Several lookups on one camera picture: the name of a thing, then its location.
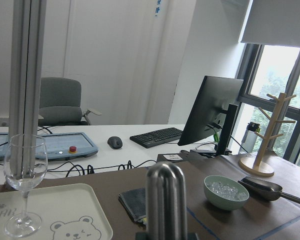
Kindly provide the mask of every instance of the wooden mug tree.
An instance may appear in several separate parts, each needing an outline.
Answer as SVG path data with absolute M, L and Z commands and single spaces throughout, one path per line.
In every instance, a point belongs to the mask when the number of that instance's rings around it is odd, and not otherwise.
M 256 135 L 258 135 L 260 138 L 262 138 L 262 142 L 259 148 L 259 151 L 256 155 L 256 157 L 242 157 L 239 160 L 239 166 L 243 168 L 248 173 L 253 173 L 260 176 L 270 177 L 275 174 L 274 169 L 267 163 L 262 161 L 263 156 L 266 153 L 267 146 L 270 140 L 275 139 L 277 137 L 282 136 L 283 134 L 277 134 L 272 136 L 274 127 L 276 123 L 290 123 L 293 124 L 296 121 L 289 121 L 289 120 L 278 120 L 278 116 L 283 108 L 284 102 L 288 101 L 296 95 L 292 95 L 289 97 L 286 97 L 287 94 L 281 92 L 279 94 L 279 97 L 272 96 L 270 94 L 267 94 L 269 98 L 272 98 L 276 101 L 275 107 L 273 109 L 272 116 L 270 117 L 261 107 L 259 107 L 259 110 L 269 119 L 268 127 L 266 128 L 266 131 L 264 133 L 264 136 L 259 134 L 258 132 L 254 132 Z

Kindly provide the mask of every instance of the wine glass base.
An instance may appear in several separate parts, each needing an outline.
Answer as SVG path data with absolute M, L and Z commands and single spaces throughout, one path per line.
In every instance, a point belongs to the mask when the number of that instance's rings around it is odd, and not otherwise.
M 21 217 L 21 213 L 17 214 L 5 223 L 5 234 L 13 238 L 22 238 L 34 234 L 41 228 L 42 220 L 39 215 L 28 212 L 24 220 Z

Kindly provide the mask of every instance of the blue line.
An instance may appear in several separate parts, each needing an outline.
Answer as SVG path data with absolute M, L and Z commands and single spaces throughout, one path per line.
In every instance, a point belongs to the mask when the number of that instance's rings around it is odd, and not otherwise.
M 294 219 L 292 219 L 292 220 L 290 220 L 290 221 L 288 221 L 288 222 L 286 222 L 286 223 L 284 223 L 284 224 L 282 224 L 282 225 L 274 228 L 273 230 L 271 230 L 271 231 L 269 231 L 269 232 L 267 232 L 267 233 L 265 233 L 265 234 L 263 234 L 261 236 L 258 236 L 254 240 L 263 240 L 263 239 L 266 239 L 267 237 L 270 237 L 271 235 L 279 232 L 280 230 L 282 230 L 282 229 L 284 229 L 286 227 L 289 227 L 290 225 L 298 222 L 299 220 L 300 220 L 300 216 L 297 216 L 296 218 L 294 218 Z
M 190 213 L 190 215 L 205 229 L 208 231 L 209 234 L 211 234 L 212 236 L 215 237 L 216 240 L 220 240 L 220 238 L 217 237 L 217 235 L 210 229 L 208 228 L 206 225 L 203 224 L 203 222 L 201 222 L 195 215 L 195 213 L 193 211 L 190 210 L 190 208 L 186 207 L 186 210 L 188 211 L 188 213 Z

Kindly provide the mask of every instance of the wine glass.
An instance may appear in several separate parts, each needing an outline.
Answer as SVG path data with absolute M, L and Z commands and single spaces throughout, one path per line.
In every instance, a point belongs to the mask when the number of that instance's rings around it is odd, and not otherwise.
M 4 156 L 4 175 L 6 182 L 21 191 L 22 212 L 10 218 L 4 231 L 13 238 L 31 235 L 40 229 L 42 220 L 39 215 L 27 212 L 28 194 L 45 177 L 48 157 L 45 139 L 31 134 L 19 134 L 9 141 Z

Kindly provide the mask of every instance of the bowl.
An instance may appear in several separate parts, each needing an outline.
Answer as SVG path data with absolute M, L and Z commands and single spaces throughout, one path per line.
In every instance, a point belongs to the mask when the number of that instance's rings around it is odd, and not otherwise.
M 204 179 L 204 194 L 211 204 L 227 211 L 241 208 L 249 198 L 249 192 L 240 183 L 218 175 Z

